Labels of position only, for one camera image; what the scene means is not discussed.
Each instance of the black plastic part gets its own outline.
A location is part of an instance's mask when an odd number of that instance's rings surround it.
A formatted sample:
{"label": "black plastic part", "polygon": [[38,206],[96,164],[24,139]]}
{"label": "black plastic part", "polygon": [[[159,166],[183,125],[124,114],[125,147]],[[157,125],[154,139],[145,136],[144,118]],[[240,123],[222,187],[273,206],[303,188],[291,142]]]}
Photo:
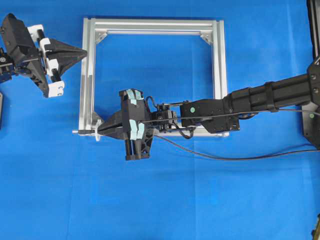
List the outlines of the black plastic part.
{"label": "black plastic part", "polygon": [[11,57],[0,48],[0,83],[11,80],[12,74],[14,74],[14,62]]}
{"label": "black plastic part", "polygon": [[41,56],[24,22],[10,13],[3,20],[2,30],[1,36],[7,54],[14,62],[15,72],[30,77],[48,97],[49,86]]}
{"label": "black plastic part", "polygon": [[[222,115],[229,112],[229,103],[225,99],[202,99],[189,102],[180,106],[181,117],[206,117]],[[211,134],[238,131],[239,119],[236,116],[221,116],[214,119],[183,119],[181,125],[189,127],[192,125],[203,125]]]}
{"label": "black plastic part", "polygon": [[[23,21],[18,20],[12,13],[3,20],[0,33],[7,51],[6,59],[11,65],[0,62],[0,83],[11,79],[11,75],[20,74],[29,77],[47,98],[49,85],[46,78],[46,68],[43,64],[42,53],[36,48],[28,29]],[[40,40],[45,38],[42,30],[37,31]],[[52,82],[61,81],[60,76],[73,65],[87,56],[87,51],[73,47],[55,39],[50,39],[50,44],[45,45],[46,57],[56,59],[59,69],[53,70]]]}
{"label": "black plastic part", "polygon": [[[320,0],[307,0],[310,36],[312,41],[312,55],[313,59],[317,59],[320,56]],[[317,72],[319,63],[311,65],[308,68],[308,73],[312,77],[310,82],[310,88],[312,90],[312,101],[307,105],[302,106],[303,110],[320,112],[320,75]],[[313,114],[303,113],[303,135],[310,143],[320,149],[320,117]]]}
{"label": "black plastic part", "polygon": [[114,113],[106,122],[98,127],[98,133],[114,139],[124,140],[126,160],[147,159],[150,157],[150,149],[154,136],[153,128],[148,123],[144,124],[142,139],[133,140],[131,136],[130,120],[138,125],[142,121],[151,119],[145,100],[129,98],[127,91],[120,91],[121,110]]}
{"label": "black plastic part", "polygon": [[59,64],[58,73],[60,76],[69,68],[80,62],[87,56],[87,51],[81,48],[65,44],[61,41],[50,38],[50,44],[45,45],[46,57],[49,60],[56,59]]}

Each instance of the screw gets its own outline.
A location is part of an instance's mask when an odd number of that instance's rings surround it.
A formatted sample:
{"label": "screw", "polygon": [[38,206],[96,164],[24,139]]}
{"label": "screw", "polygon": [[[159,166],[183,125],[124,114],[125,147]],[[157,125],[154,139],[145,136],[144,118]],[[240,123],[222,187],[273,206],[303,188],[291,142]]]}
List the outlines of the screw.
{"label": "screw", "polygon": [[315,88],[313,89],[313,92],[314,92],[315,94],[318,94],[318,93],[319,93],[319,88],[315,87]]}

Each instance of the strap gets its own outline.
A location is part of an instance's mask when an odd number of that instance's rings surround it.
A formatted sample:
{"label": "strap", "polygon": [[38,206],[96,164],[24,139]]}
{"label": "strap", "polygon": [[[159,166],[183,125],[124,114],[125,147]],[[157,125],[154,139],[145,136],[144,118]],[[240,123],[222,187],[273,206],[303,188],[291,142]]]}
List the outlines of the strap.
{"label": "strap", "polygon": [[266,95],[266,108],[272,112],[278,112],[276,106],[275,106],[275,102],[274,102],[274,93],[272,90],[272,81],[266,82],[264,84],[264,88],[265,88],[265,95]]}

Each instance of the white plastic part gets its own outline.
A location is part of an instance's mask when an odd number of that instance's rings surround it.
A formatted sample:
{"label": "white plastic part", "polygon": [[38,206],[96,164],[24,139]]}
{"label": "white plastic part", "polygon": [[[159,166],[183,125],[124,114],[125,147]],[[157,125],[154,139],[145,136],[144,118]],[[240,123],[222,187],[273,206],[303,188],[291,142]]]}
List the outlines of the white plastic part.
{"label": "white plastic part", "polygon": [[46,67],[46,74],[52,77],[54,74],[52,73],[53,69],[58,71],[59,63],[57,59],[49,60],[48,58],[45,59],[45,67]]}
{"label": "white plastic part", "polygon": [[96,121],[95,128],[94,128],[94,136],[95,136],[95,140],[96,140],[97,142],[100,142],[100,139],[101,139],[101,135],[98,133],[98,128],[99,128],[99,126],[100,126],[101,124],[102,124],[101,119],[98,119],[98,120]]}
{"label": "white plastic part", "polygon": [[28,31],[30,33],[32,41],[34,41],[35,43],[39,38],[38,30],[44,31],[44,26],[42,24],[39,24],[39,25],[33,25],[28,27]]}
{"label": "white plastic part", "polygon": [[62,96],[64,94],[65,82],[56,81],[49,84],[49,98]]}

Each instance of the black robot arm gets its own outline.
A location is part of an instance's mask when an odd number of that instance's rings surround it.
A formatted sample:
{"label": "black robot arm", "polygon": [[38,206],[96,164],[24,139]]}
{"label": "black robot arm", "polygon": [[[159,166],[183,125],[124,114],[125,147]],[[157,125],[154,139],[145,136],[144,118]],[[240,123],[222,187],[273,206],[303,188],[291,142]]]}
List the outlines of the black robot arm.
{"label": "black robot arm", "polygon": [[7,51],[0,48],[0,83],[13,75],[29,77],[46,98],[63,95],[61,75],[87,56],[81,48],[45,37],[42,25],[26,27],[12,13],[4,18],[0,33]]}
{"label": "black robot arm", "polygon": [[[121,110],[101,124],[97,133],[124,140],[126,159],[137,160],[150,157],[155,130],[160,133],[179,131],[187,139],[193,136],[199,125],[211,134],[238,131],[239,120],[252,118],[259,112],[278,112],[282,107],[313,103],[318,106],[310,115],[315,131],[308,134],[308,140],[320,149],[319,61],[320,57],[316,58],[306,74],[236,90],[223,99],[156,105],[152,97],[144,99],[139,90],[121,91]],[[151,98],[156,111],[150,111],[148,98]],[[180,108],[180,117],[171,107]],[[178,126],[178,120],[181,120],[182,127]]]}

